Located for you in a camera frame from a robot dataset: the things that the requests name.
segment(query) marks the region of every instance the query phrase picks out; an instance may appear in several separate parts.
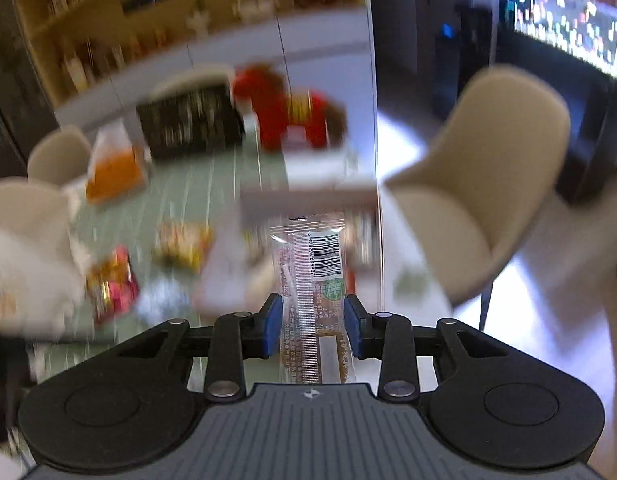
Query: barcode number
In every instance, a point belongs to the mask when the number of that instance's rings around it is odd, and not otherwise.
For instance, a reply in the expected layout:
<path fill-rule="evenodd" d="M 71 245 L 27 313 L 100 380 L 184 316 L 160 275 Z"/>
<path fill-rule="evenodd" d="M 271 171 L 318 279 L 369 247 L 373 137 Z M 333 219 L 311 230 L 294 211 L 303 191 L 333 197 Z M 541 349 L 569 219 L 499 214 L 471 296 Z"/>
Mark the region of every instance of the barcode number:
<path fill-rule="evenodd" d="M 316 278 L 341 278 L 339 234 L 308 233 L 310 270 Z"/>

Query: chair leg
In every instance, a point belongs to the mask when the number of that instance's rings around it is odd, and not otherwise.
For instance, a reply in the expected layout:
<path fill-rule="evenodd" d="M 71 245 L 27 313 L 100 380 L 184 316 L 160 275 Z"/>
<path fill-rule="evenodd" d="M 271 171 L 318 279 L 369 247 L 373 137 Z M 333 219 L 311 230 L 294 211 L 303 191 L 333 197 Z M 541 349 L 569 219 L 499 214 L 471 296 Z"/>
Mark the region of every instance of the chair leg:
<path fill-rule="evenodd" d="M 493 282 L 490 282 L 482 292 L 482 310 L 479 312 L 479 332 L 483 332 L 483 329 L 486 327 L 486 316 L 488 316 L 488 307 L 491 306 L 492 293 Z"/>

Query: chair backrest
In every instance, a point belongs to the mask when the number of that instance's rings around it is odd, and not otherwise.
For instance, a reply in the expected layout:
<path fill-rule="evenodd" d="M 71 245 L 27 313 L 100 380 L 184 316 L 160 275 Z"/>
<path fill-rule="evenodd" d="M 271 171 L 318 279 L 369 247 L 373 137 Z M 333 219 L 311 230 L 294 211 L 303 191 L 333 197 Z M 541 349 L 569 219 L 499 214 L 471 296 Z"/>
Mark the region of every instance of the chair backrest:
<path fill-rule="evenodd" d="M 512 254 L 550 193 L 570 129 L 562 97 L 523 70 L 486 68 L 464 89 L 426 163 L 477 219 L 495 258 Z"/>
<path fill-rule="evenodd" d="M 186 92 L 202 85 L 227 83 L 235 78 L 235 70 L 222 64 L 203 64 L 173 76 L 157 85 L 149 95 L 155 101 L 170 95 Z"/>
<path fill-rule="evenodd" d="M 56 186 L 25 178 L 0 179 L 0 230 L 74 266 L 69 228 L 68 198 Z"/>
<path fill-rule="evenodd" d="M 76 126 L 62 126 L 44 137 L 32 150 L 28 177 L 63 186 L 86 174 L 91 145 Z"/>

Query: screw head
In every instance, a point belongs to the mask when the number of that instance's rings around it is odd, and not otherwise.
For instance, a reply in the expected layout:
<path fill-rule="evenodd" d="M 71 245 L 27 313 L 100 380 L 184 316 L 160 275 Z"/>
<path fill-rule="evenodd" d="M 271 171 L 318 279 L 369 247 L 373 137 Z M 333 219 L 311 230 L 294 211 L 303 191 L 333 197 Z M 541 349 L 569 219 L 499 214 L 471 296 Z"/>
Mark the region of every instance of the screw head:
<path fill-rule="evenodd" d="M 239 386 L 233 381 L 215 381 L 208 387 L 208 393 L 213 397 L 232 397 L 239 392 Z"/>
<path fill-rule="evenodd" d="M 390 381 L 384 385 L 384 391 L 391 397 L 408 397 L 415 393 L 415 385 L 408 381 Z"/>

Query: red horse plush toy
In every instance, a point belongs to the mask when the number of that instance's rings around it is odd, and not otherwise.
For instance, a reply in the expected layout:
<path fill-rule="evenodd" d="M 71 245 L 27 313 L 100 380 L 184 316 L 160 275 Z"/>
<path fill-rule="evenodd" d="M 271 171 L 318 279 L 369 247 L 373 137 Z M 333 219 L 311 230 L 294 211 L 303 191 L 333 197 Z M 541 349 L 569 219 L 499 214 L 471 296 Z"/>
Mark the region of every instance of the red horse plush toy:
<path fill-rule="evenodd" d="M 313 91 L 288 94 L 284 77 L 265 65 L 253 65 L 237 73 L 233 97 L 252 103 L 265 150 L 281 149 L 289 126 L 304 126 L 313 148 L 337 146 L 346 133 L 346 114 L 340 107 Z"/>

